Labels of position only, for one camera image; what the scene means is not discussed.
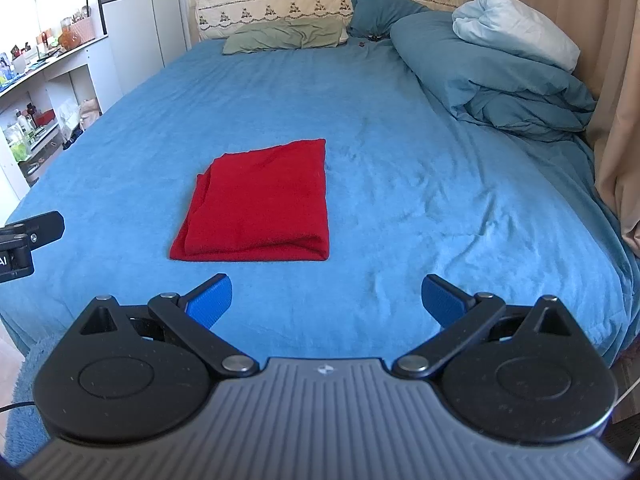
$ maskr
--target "blue bed sheet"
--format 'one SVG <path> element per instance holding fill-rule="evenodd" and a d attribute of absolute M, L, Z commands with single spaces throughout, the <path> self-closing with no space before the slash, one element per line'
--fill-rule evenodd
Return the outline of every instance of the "blue bed sheet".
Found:
<path fill-rule="evenodd" d="M 561 297 L 605 359 L 638 332 L 639 269 L 593 191 L 580 140 L 539 142 L 458 122 L 389 40 L 221 56 L 198 44 L 120 100 L 13 215 L 59 210 L 62 240 L 0 286 L 23 348 L 96 294 L 121 304 L 233 282 L 215 332 L 268 356 L 381 356 L 434 335 L 420 282 L 436 272 L 516 304 Z M 326 138 L 326 262 L 168 259 L 195 175 L 225 152 Z"/>

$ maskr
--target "plastic bag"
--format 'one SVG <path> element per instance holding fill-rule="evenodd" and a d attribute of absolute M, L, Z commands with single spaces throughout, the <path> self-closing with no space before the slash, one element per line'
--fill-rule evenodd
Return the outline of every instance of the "plastic bag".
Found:
<path fill-rule="evenodd" d="M 80 127 L 82 131 L 95 123 L 100 118 L 100 105 L 98 99 L 89 99 L 82 101 L 80 105 Z"/>
<path fill-rule="evenodd" d="M 67 99 L 58 109 L 58 124 L 65 140 L 71 138 L 71 133 L 80 124 L 80 107 L 73 99 Z"/>
<path fill-rule="evenodd" d="M 20 126 L 16 124 L 9 126 L 4 132 L 4 136 L 16 162 L 22 162 L 31 156 L 29 138 L 24 135 Z"/>

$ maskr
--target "floor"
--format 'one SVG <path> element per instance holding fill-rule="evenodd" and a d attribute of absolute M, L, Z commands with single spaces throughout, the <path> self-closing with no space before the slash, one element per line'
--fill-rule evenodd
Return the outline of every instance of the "floor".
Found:
<path fill-rule="evenodd" d="M 621 358 L 612 366 L 611 371 L 618 383 L 618 395 L 621 396 L 636 379 L 640 377 L 640 354 L 632 358 Z M 613 412 L 612 421 L 620 422 L 636 413 L 640 413 L 640 386 L 636 386 L 631 393 L 619 403 Z"/>
<path fill-rule="evenodd" d="M 23 361 L 22 354 L 17 351 L 9 338 L 4 325 L 0 322 L 0 406 L 11 403 L 14 384 Z M 4 451 L 4 433 L 8 413 L 0 413 L 0 453 Z"/>

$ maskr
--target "gray ribbed plate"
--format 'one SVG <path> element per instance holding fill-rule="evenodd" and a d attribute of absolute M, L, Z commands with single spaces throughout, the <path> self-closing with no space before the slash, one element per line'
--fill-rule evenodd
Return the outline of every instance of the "gray ribbed plate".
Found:
<path fill-rule="evenodd" d="M 618 480 L 628 468 L 594 438 L 547 448 L 491 440 L 451 416 L 428 383 L 396 379 L 377 359 L 271 359 L 257 376 L 224 381 L 171 434 L 104 449 L 53 440 L 20 472 L 32 480 Z"/>

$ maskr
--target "pillow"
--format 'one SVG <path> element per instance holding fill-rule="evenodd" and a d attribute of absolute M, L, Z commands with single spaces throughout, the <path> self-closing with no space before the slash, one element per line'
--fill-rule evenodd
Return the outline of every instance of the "pillow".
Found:
<path fill-rule="evenodd" d="M 349 33 L 357 38 L 388 38 L 397 20 L 429 10 L 413 0 L 351 0 L 351 5 Z"/>
<path fill-rule="evenodd" d="M 460 40 L 451 13 L 398 20 L 391 41 L 423 88 L 460 121 L 560 140 L 585 129 L 595 108 L 587 87 L 561 68 Z"/>
<path fill-rule="evenodd" d="M 336 18 L 283 18 L 243 25 L 226 39 L 222 54 L 337 46 L 346 40 L 344 25 Z"/>
<path fill-rule="evenodd" d="M 518 0 L 473 0 L 453 11 L 462 40 L 573 72 L 580 49 L 554 22 Z"/>

